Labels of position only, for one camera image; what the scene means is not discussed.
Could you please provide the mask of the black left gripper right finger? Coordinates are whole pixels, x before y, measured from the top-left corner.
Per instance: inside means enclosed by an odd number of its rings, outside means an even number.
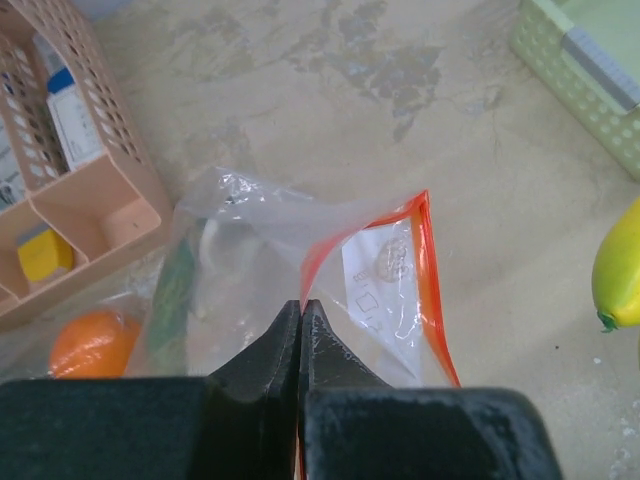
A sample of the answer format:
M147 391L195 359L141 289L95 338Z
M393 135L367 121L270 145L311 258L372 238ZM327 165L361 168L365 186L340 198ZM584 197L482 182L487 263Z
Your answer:
M394 388L302 316L299 439L305 479L557 479L543 419L502 388Z

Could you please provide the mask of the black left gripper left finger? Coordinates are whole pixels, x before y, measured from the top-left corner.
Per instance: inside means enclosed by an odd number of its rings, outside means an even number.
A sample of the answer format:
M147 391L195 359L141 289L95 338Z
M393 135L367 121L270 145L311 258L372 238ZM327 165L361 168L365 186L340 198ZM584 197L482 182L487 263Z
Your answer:
M300 305L205 377L1 388L5 479L290 479Z

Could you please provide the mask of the green cucumber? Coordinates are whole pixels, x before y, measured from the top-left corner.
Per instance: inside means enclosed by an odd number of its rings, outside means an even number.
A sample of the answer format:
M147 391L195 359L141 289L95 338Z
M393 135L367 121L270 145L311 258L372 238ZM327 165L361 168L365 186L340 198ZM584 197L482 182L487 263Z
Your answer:
M186 373L186 333L196 260L183 237L167 254L152 299L146 348L150 370L158 375Z

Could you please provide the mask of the orange fruit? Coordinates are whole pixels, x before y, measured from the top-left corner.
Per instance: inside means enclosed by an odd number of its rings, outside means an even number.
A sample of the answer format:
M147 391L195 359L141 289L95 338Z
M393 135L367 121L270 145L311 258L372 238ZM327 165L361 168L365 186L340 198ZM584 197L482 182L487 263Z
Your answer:
M67 323L53 344L54 378L121 377L140 334L140 322L112 309L93 310Z

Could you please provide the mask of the clear zip bag orange zipper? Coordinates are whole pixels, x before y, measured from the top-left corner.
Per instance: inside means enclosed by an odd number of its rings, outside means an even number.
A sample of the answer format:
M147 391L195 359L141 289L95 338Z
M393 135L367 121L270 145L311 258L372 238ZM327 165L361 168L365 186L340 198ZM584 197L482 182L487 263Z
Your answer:
M124 292L1 330L1 381L124 375L148 301Z

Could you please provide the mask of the white garlic bulb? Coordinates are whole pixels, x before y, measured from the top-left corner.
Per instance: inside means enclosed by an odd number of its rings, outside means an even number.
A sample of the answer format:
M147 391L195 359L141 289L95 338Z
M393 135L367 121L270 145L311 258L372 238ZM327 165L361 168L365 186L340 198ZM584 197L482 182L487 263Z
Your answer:
M205 221L198 246L198 273L193 310L197 318L212 319L240 290L260 241L245 223Z

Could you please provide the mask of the yellow banana bunch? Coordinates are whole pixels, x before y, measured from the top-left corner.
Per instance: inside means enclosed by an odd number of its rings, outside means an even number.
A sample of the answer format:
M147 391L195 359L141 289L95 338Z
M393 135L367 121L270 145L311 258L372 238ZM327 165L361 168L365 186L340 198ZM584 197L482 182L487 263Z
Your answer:
M604 332L639 325L639 199L601 242L593 264L591 290Z

